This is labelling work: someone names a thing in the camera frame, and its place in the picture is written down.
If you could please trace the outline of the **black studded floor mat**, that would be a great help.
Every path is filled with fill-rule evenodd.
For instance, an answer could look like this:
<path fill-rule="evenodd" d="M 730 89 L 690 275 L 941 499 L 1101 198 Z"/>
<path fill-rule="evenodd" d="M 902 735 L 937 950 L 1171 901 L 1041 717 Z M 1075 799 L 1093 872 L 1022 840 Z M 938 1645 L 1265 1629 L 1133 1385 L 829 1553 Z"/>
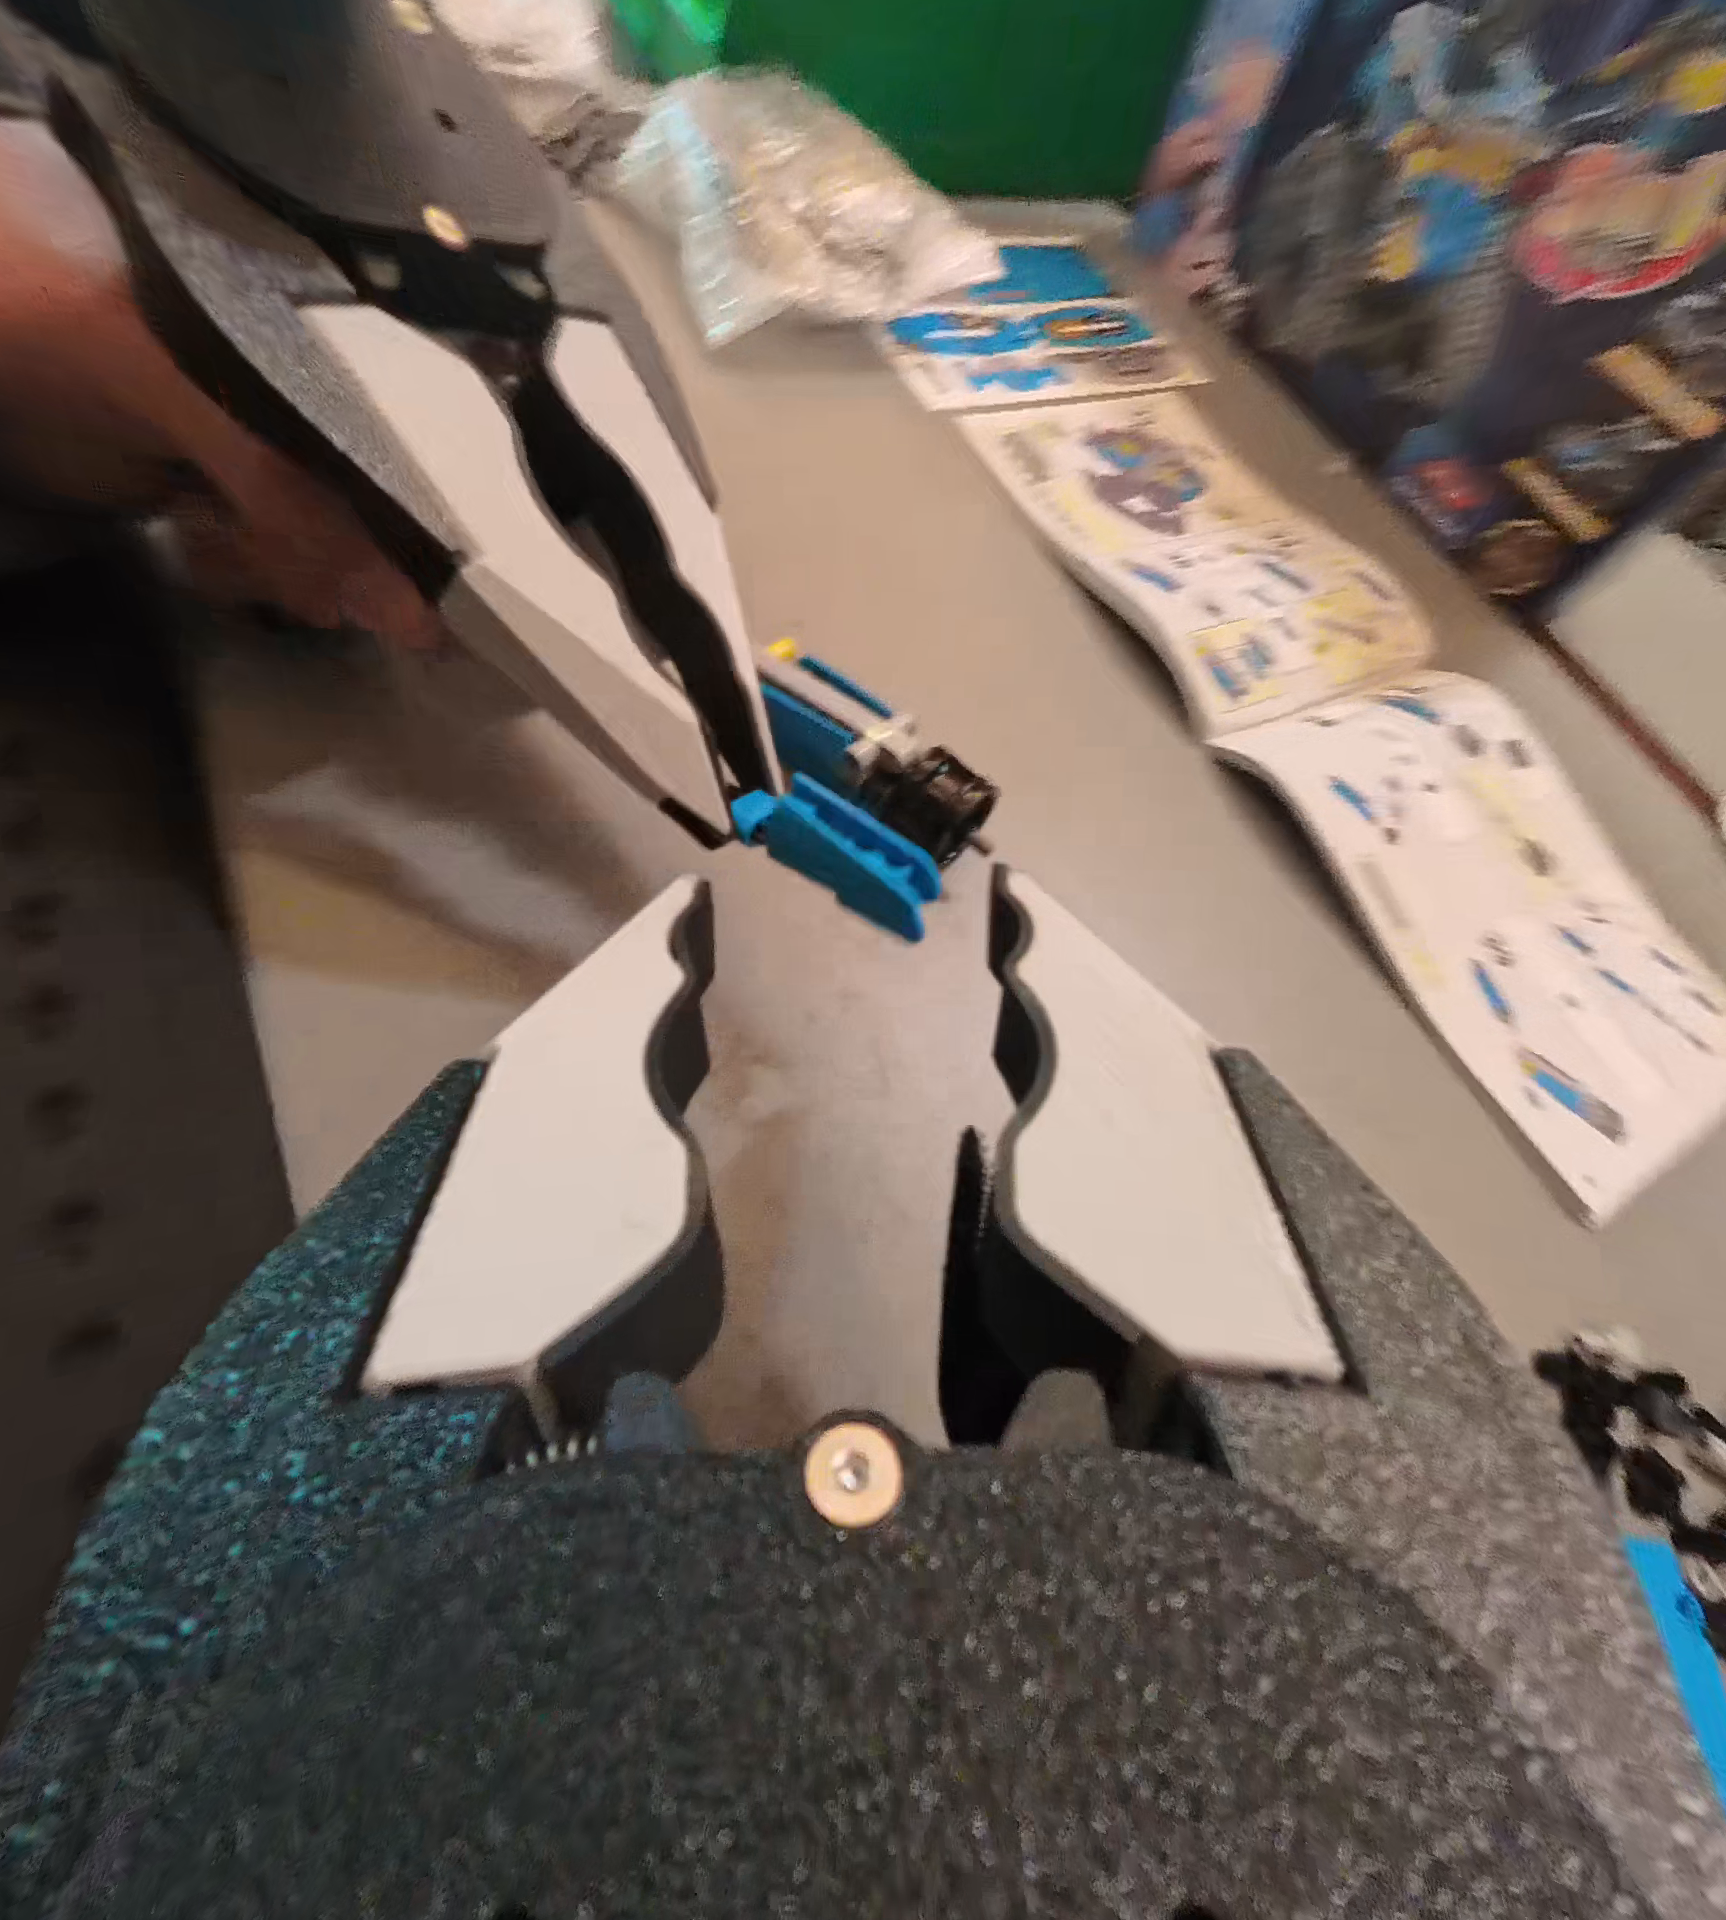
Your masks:
<path fill-rule="evenodd" d="M 0 583 L 0 1739 L 155 1390 L 294 1227 L 171 606 Z"/>

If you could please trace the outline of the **blue printed leaflet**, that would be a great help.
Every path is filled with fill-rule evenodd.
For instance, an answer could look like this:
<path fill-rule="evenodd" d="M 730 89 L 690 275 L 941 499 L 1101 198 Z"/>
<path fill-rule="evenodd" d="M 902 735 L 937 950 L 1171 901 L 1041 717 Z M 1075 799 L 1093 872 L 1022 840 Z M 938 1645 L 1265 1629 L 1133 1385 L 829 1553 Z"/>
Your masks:
<path fill-rule="evenodd" d="M 1004 243 L 998 275 L 881 322 L 875 349 L 932 414 L 1141 399 L 1208 382 L 1072 240 Z"/>

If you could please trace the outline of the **long blue brick beam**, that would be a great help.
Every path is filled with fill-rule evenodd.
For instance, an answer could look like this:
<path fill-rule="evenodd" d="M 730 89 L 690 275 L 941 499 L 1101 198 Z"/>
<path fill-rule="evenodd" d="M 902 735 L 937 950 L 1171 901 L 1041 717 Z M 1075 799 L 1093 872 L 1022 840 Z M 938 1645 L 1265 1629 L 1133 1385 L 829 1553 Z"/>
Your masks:
<path fill-rule="evenodd" d="M 1660 1629 L 1689 1738 L 1700 1750 L 1717 1809 L 1726 1818 L 1726 1678 L 1715 1645 L 1708 1645 L 1703 1607 L 1664 1539 L 1628 1531 L 1624 1552 Z"/>

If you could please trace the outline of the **grey desk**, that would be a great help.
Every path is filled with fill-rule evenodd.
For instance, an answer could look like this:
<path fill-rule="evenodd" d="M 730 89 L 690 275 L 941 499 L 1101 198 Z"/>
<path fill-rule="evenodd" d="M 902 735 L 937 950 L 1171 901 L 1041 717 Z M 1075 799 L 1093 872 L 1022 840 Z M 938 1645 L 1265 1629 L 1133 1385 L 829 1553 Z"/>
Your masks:
<path fill-rule="evenodd" d="M 1576 685 L 1715 838 L 1726 794 L 1726 582 L 1676 535 L 1642 535 L 1571 583 L 1543 635 Z"/>
<path fill-rule="evenodd" d="M 594 225 L 702 430 L 754 636 L 809 642 L 993 778 L 995 857 L 1212 1040 L 1257 1053 L 1508 1345 L 1632 1329 L 1726 1404 L 1726 1127 L 1587 1229 L 1403 1004 L 1304 829 L 1194 742 L 1154 653 L 872 337 L 781 321 L 712 351 L 672 251 L 615 207 Z M 1215 430 L 1408 583 L 1439 658 L 1528 717 L 1726 982 L 1726 850 L 1700 808 L 1197 315 L 1168 322 L 1212 372 L 1191 401 Z M 359 644 L 310 657 L 226 631 L 195 686 L 294 1210 L 672 879 L 706 876 L 715 1072 L 692 1124 L 727 1317 L 684 1404 L 727 1447 L 844 1406 L 938 1440 L 955 1143 L 1008 1113 L 986 864 L 965 863 L 909 946 L 763 857 L 702 853 L 554 724 L 455 731 Z"/>

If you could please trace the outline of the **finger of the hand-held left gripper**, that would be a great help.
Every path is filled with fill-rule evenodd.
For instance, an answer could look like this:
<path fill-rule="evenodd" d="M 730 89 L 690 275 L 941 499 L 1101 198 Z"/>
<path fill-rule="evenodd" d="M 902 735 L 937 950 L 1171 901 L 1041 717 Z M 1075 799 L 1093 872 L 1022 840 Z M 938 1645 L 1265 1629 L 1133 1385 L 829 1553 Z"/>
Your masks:
<path fill-rule="evenodd" d="M 541 506 L 612 586 L 627 635 L 684 692 L 727 799 L 784 790 L 727 539 L 620 333 L 562 315 L 508 382 Z"/>
<path fill-rule="evenodd" d="M 730 838 L 702 724 L 631 636 L 617 590 L 541 503 L 484 372 L 376 305 L 310 304 L 299 321 L 437 492 L 462 560 L 438 599 L 451 635 L 645 800 L 677 807 L 706 838 Z"/>

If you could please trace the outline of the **pile of small brick parts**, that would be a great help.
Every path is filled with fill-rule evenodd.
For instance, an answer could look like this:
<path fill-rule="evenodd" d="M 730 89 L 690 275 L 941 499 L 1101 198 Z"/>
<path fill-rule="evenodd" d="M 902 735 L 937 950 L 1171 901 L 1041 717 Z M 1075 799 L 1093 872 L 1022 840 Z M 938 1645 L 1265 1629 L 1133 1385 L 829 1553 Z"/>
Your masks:
<path fill-rule="evenodd" d="M 1617 1518 L 1669 1552 L 1726 1664 L 1726 1404 L 1700 1400 L 1624 1329 L 1576 1332 L 1532 1368 Z"/>

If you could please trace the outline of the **colourful toy set box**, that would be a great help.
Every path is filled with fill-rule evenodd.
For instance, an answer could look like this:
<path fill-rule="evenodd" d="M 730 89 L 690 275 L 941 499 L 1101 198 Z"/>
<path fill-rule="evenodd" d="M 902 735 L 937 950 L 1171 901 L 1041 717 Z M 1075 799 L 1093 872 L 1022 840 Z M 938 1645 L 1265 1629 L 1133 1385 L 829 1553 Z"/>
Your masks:
<path fill-rule="evenodd" d="M 1494 601 L 1726 461 L 1726 3 L 1208 3 L 1132 232 Z"/>

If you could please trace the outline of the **blue brick assembly with wheel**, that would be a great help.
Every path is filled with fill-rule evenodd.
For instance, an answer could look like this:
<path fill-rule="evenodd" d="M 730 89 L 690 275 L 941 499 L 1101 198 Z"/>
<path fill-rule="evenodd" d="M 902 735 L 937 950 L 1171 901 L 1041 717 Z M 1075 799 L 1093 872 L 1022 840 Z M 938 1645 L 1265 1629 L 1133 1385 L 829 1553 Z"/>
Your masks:
<path fill-rule="evenodd" d="M 854 804 L 937 863 L 986 850 L 998 786 L 927 739 L 912 711 L 877 699 L 793 640 L 756 672 L 781 771 Z"/>

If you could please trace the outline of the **green box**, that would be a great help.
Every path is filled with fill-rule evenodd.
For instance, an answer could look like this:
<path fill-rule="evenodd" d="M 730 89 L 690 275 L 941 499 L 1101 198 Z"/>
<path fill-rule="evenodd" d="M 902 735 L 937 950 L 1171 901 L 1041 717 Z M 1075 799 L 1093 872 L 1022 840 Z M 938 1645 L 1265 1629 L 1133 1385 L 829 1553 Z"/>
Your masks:
<path fill-rule="evenodd" d="M 606 3 L 636 73 L 776 71 L 952 198 L 1129 204 L 1205 3 Z"/>

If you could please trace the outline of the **open instruction booklet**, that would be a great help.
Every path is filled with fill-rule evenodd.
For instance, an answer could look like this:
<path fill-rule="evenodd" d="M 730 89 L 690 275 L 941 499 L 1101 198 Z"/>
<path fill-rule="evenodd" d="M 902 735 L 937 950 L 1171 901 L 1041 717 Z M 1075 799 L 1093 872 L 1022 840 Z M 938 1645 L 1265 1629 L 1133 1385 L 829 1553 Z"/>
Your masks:
<path fill-rule="evenodd" d="M 958 417 L 1066 572 L 1272 790 L 1391 982 L 1593 1227 L 1726 1127 L 1726 985 L 1524 708 L 1179 393 Z"/>

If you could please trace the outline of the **person's left hand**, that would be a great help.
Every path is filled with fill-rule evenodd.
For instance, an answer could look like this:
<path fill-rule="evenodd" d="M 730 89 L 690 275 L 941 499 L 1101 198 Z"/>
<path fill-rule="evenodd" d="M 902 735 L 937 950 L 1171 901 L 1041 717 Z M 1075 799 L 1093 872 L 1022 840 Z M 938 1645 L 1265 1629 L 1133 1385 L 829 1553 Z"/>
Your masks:
<path fill-rule="evenodd" d="M 355 515 L 155 339 L 125 244 L 42 122 L 0 118 L 0 499 L 160 519 L 192 586 L 409 650 L 445 629 Z"/>

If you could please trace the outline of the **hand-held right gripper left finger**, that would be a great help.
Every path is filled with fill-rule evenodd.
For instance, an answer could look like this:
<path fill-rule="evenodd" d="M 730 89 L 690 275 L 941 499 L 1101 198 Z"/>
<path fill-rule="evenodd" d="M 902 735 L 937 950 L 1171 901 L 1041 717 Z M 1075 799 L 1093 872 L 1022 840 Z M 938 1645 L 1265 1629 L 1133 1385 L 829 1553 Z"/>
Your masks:
<path fill-rule="evenodd" d="M 484 1050 L 355 1379 L 363 1399 L 516 1390 L 559 1421 L 620 1379 L 684 1385 L 724 1317 L 690 1104 L 715 897 L 666 885 Z"/>

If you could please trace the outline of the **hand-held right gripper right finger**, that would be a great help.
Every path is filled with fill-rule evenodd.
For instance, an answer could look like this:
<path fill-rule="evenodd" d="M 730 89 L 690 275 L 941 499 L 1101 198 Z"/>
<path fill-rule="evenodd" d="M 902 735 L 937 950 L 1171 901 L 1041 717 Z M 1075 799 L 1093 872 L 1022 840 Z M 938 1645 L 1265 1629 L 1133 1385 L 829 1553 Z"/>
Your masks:
<path fill-rule="evenodd" d="M 1340 1386 L 1335 1327 L 1234 1096 L 1234 1056 L 1039 881 L 990 876 L 995 1071 L 1011 1115 L 965 1131 L 937 1404 L 995 1445 L 1047 1377 L 1159 1445 L 1194 1379 Z"/>

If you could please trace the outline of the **clear plastic bag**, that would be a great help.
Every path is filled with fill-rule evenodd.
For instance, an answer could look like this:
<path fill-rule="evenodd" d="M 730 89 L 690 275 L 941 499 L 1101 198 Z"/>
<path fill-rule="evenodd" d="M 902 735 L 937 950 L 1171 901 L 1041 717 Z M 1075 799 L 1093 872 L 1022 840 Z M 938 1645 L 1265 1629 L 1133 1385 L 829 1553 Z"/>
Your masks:
<path fill-rule="evenodd" d="M 890 322 L 1001 275 L 980 225 L 856 118 L 779 71 L 661 86 L 608 183 L 672 243 L 712 351 L 779 321 Z"/>

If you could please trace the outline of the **blue toy brick beam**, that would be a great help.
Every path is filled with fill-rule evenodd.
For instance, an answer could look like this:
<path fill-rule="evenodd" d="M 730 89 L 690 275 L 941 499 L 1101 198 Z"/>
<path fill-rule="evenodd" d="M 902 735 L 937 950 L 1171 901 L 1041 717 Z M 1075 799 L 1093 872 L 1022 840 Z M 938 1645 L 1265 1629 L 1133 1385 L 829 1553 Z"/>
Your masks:
<path fill-rule="evenodd" d="M 776 864 L 809 879 L 850 915 L 913 946 L 922 943 L 922 897 L 913 876 L 875 850 L 865 850 L 799 813 L 779 813 L 763 829 Z"/>
<path fill-rule="evenodd" d="M 788 778 L 770 821 L 770 844 L 779 858 L 833 893 L 840 885 L 856 890 L 870 881 L 916 904 L 941 897 L 941 869 L 932 853 L 811 776 Z"/>

